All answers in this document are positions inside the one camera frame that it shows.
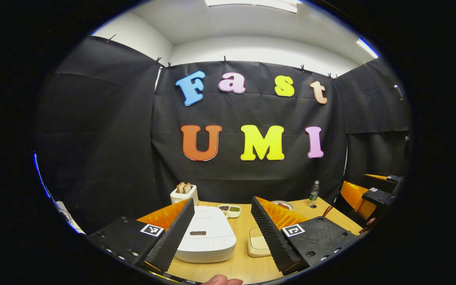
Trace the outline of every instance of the white wall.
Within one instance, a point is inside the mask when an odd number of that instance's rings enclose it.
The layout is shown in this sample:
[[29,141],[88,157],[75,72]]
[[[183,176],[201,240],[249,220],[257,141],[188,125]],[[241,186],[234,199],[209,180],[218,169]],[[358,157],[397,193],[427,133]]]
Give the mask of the white wall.
[[340,76],[358,64],[312,45],[265,36],[225,36],[177,45],[172,49],[172,65],[202,61],[259,61],[304,69],[332,77]]
[[167,65],[173,45],[157,29],[133,13],[125,13],[97,29],[92,35],[111,38],[114,42],[131,47],[153,59],[161,57]]

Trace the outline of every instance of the wooden table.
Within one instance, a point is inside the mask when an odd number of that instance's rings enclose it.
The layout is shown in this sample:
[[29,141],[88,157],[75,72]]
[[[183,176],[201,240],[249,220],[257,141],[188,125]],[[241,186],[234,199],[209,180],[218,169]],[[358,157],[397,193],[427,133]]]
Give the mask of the wooden table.
[[[290,202],[294,207],[293,211],[311,219],[322,215],[329,206],[327,202],[318,198],[317,207],[311,209],[307,206],[307,201],[308,199]],[[198,206],[217,207],[221,204],[223,203],[200,201]],[[253,258],[247,254],[249,231],[252,228],[257,227],[257,223],[251,215],[251,204],[231,205],[241,207],[241,214],[238,218],[228,218],[228,222],[230,222],[233,232],[237,237],[233,256],[226,261],[215,263],[189,263],[174,257],[172,264],[167,271],[168,274],[202,283],[208,281],[215,274],[223,274],[228,277],[228,279],[238,278],[244,280],[244,284],[269,281],[283,276],[283,274],[277,270],[272,256]],[[362,229],[344,214],[337,211],[337,209],[331,209],[326,217],[355,235],[358,235],[358,232]]]

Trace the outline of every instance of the plastic water bottle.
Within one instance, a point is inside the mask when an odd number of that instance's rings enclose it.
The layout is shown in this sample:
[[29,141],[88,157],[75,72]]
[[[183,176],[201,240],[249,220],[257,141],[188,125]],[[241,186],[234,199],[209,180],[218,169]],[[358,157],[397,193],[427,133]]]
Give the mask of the plastic water bottle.
[[309,207],[316,208],[316,200],[318,199],[318,194],[320,192],[320,182],[316,180],[314,182],[313,189],[311,190],[311,195],[309,195]]

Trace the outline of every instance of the ceiling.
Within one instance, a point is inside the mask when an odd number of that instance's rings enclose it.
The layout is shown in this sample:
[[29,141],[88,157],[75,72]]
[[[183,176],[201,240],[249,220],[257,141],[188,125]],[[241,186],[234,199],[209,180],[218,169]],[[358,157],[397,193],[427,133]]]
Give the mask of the ceiling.
[[325,11],[298,3],[297,14],[252,5],[208,7],[204,0],[154,0],[131,12],[173,45],[220,36],[271,36],[296,40],[343,56],[357,65],[373,59],[359,36]]

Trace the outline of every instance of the ceiling light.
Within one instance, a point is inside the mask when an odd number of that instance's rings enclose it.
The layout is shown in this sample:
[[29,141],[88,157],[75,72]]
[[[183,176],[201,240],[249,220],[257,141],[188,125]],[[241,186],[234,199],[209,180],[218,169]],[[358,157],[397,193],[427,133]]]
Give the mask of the ceiling light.
[[368,52],[370,55],[372,55],[373,58],[378,58],[379,56],[376,54],[376,52],[365,42],[365,40],[362,40],[362,38],[359,38],[356,43],[361,46],[366,52]]
[[255,5],[297,13],[297,0],[205,0],[208,7],[220,5]]

